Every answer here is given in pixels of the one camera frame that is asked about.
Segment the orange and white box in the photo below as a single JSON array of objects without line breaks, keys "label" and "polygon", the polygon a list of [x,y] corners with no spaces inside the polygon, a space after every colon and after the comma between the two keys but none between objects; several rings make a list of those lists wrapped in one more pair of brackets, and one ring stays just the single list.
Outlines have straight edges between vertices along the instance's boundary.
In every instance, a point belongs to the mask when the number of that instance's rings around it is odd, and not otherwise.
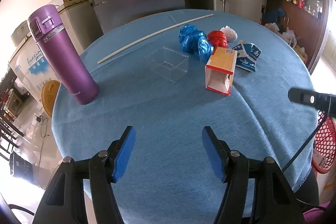
[{"label": "orange and white box", "polygon": [[224,95],[230,95],[235,72],[237,51],[216,47],[205,65],[205,87]]}]

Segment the round table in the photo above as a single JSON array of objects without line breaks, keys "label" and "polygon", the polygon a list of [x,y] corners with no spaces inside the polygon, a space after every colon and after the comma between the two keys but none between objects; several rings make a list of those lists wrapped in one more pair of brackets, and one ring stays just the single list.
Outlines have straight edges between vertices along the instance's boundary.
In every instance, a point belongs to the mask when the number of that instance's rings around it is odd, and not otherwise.
[{"label": "round table", "polygon": [[[205,33],[230,26],[239,40],[262,51],[256,72],[235,69],[230,96],[205,88],[204,65],[194,56],[175,83],[151,72],[144,57],[167,46],[180,51],[182,26],[163,32],[97,61],[155,31],[203,15],[193,22]],[[211,126],[218,139],[246,157],[273,157],[283,167],[316,127],[317,111],[289,102],[292,86],[313,89],[297,54],[277,35],[241,17],[208,10],[175,10],[135,20],[97,39],[81,55],[98,83],[97,98],[79,105],[62,85],[54,106],[52,129],[62,156],[91,158],[119,139],[128,125],[137,137],[124,177],[113,184],[127,224],[212,223],[226,185],[215,177],[202,145]],[[312,142],[285,175],[297,191],[310,172]],[[249,183],[244,215],[253,199]],[[90,195],[89,182],[84,182]]]}]

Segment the blue foil wrapper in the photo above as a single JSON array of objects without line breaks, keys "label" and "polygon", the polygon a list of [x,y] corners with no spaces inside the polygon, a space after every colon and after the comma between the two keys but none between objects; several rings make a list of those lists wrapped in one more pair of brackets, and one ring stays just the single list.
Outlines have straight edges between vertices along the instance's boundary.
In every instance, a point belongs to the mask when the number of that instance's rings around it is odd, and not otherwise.
[{"label": "blue foil wrapper", "polygon": [[183,52],[193,54],[198,49],[200,32],[196,26],[187,24],[180,30],[179,41]]},{"label": "blue foil wrapper", "polygon": [[194,25],[190,25],[190,24],[185,25],[185,26],[180,30],[180,35],[179,35],[179,37],[178,37],[180,43],[182,44],[182,42],[183,42],[183,40],[184,40],[184,38],[185,38],[185,36],[186,36],[187,34],[190,34],[190,33],[194,32],[194,31],[198,31],[198,29],[197,29],[196,26],[194,26]]},{"label": "blue foil wrapper", "polygon": [[205,65],[211,54],[213,52],[213,45],[209,43],[206,36],[202,36],[198,40],[198,54],[199,54],[199,60]]},{"label": "blue foil wrapper", "polygon": [[195,54],[197,59],[206,64],[213,51],[204,32],[196,26],[187,24],[180,30],[179,41],[183,52]]}]

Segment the floor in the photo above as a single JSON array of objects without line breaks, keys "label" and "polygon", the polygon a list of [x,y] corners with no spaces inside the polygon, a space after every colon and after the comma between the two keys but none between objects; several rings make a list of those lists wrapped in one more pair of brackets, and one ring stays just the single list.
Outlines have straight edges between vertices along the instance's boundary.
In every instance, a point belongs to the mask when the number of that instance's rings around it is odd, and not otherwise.
[{"label": "floor", "polygon": [[[311,76],[314,88],[317,92],[336,94],[336,72],[328,65],[324,58],[318,62],[314,73]],[[0,158],[0,192],[7,203],[13,203],[25,207],[33,212],[36,211],[38,204],[43,196],[44,188],[56,168],[62,161],[62,156],[58,151],[53,133],[51,131],[51,119],[45,119],[43,125],[39,124],[35,116],[46,114],[40,103],[30,98],[20,113],[14,124],[25,133],[24,138],[20,139],[20,148],[16,152],[31,162],[34,167],[34,182],[28,183],[21,179],[16,179],[9,175],[9,165]],[[333,178],[335,170],[325,175],[318,175],[320,191],[320,201],[324,203],[330,200],[333,194]],[[86,210],[89,224],[96,224],[92,201],[85,194]],[[27,213],[14,210],[14,213],[23,224],[30,224],[32,217]]]}]

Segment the red plastic chair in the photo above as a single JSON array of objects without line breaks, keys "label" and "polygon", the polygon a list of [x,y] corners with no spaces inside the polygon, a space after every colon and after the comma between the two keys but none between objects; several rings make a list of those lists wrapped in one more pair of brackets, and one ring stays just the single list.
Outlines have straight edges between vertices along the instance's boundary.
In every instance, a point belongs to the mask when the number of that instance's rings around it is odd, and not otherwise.
[{"label": "red plastic chair", "polygon": [[[324,114],[319,112],[319,121],[321,122]],[[325,174],[331,169],[336,152],[336,130],[334,122],[330,117],[326,119],[319,131],[315,135],[315,150],[325,157],[326,161],[319,165],[314,159],[311,161],[311,165],[318,173]]]}]

